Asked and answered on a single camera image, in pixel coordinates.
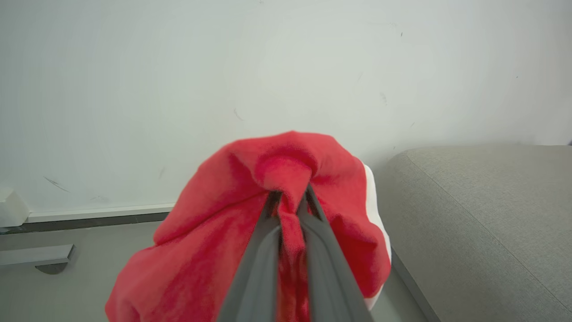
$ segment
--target floor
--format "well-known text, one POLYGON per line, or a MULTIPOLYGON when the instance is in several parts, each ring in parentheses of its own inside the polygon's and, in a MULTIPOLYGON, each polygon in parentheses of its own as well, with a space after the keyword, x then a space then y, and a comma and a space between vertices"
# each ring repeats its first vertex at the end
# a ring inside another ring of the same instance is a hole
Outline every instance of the floor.
MULTIPOLYGON (((107 321, 104 305, 129 257, 152 244, 159 222, 43 233, 0 235, 0 250, 75 244, 72 262, 58 275, 33 266, 0 268, 0 312, 13 322, 107 321)), ((391 273, 372 314, 375 321, 425 322, 403 281, 391 273)))

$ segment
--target red cloth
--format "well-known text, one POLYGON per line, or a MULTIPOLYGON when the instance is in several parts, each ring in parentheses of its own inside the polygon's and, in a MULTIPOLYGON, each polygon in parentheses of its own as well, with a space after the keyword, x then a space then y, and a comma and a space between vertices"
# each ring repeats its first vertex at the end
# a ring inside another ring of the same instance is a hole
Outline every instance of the red cloth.
POLYGON ((364 297, 376 298, 391 263, 372 180, 369 168, 326 135, 288 132, 223 147, 183 189, 155 245, 133 255, 117 277, 105 305, 109 321, 215 321, 270 190, 284 193, 279 320, 308 321, 295 215, 308 182, 364 297))

